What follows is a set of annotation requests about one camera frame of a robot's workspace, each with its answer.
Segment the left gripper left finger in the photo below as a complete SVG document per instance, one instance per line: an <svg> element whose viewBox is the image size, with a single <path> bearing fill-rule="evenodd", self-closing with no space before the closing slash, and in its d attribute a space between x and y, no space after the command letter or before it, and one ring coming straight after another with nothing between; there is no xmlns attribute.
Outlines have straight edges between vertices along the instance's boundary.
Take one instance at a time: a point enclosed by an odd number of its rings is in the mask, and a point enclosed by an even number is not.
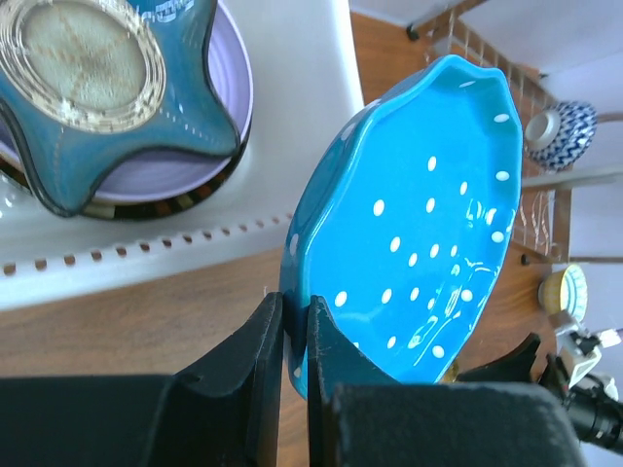
<svg viewBox="0 0 623 467"><path fill-rule="evenodd" d="M273 466L282 297L174 375L5 377L5 466Z"/></svg>

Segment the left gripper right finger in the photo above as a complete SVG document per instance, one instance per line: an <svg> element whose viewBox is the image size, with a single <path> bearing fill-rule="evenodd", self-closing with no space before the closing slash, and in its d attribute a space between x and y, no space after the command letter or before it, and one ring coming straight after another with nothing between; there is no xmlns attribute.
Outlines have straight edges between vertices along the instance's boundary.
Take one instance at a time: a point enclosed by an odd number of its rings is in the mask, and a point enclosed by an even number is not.
<svg viewBox="0 0 623 467"><path fill-rule="evenodd" d="M308 311L312 466L579 466L560 403L532 383L399 384Z"/></svg>

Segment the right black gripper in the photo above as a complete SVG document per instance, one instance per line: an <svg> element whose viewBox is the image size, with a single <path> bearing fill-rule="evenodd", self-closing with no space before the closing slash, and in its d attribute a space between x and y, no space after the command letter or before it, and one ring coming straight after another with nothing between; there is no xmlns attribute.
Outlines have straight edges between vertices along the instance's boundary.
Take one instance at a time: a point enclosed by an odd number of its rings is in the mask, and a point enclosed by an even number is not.
<svg viewBox="0 0 623 467"><path fill-rule="evenodd" d="M460 373L460 382L531 383L531 368L541 344L540 337L529 333L512 351L502 357ZM606 393L603 377L586 375L575 385L560 357L548 354L547 366L538 384L562 403L579 441L622 454L622 403Z"/></svg>

